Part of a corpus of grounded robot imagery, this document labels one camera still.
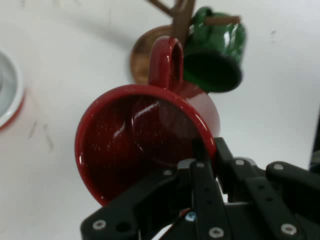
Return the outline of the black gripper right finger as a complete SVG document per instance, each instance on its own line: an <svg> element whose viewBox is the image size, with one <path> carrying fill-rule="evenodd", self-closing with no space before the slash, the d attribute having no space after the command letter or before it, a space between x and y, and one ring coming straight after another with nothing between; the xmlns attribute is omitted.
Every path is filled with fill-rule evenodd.
<svg viewBox="0 0 320 240"><path fill-rule="evenodd" d="M320 238L320 175L283 161L262 170L234 157L222 137L214 139L215 172L231 203L247 202L250 220L271 240Z"/></svg>

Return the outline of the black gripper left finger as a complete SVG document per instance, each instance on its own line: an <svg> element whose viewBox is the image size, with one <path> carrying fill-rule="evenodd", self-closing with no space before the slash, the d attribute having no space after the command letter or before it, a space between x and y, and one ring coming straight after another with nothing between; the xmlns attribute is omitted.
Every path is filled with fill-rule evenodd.
<svg viewBox="0 0 320 240"><path fill-rule="evenodd" d="M185 169L159 169L87 217L84 240L228 240L231 226L209 156L197 147Z"/></svg>

